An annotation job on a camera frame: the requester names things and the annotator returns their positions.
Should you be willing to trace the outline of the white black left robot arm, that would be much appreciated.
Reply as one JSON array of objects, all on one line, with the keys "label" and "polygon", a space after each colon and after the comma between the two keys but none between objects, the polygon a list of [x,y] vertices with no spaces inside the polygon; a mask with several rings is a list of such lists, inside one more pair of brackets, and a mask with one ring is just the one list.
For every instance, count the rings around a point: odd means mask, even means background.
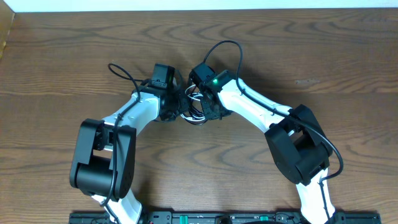
[{"label": "white black left robot arm", "polygon": [[138,80],[121,66],[109,63],[116,76],[134,89],[129,101],[103,119],[84,120],[78,132],[70,185],[95,199],[113,223],[140,223],[142,204],[131,185],[134,177],[136,139],[151,122],[168,123],[188,109],[180,72],[155,64],[149,79]]}]

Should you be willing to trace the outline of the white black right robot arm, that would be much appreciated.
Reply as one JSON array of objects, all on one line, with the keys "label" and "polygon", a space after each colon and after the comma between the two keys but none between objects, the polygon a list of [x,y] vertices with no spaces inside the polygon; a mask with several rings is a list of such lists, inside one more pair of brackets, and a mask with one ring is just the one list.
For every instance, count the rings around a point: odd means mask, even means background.
[{"label": "white black right robot arm", "polygon": [[320,180],[328,174],[333,150],[312,111],[304,105],[291,108],[278,104],[232,72],[216,73],[205,63],[193,68],[189,77],[203,95],[205,118],[218,119],[232,111],[259,128],[275,165],[296,185],[303,217],[310,223],[330,221],[335,208],[327,183]]}]

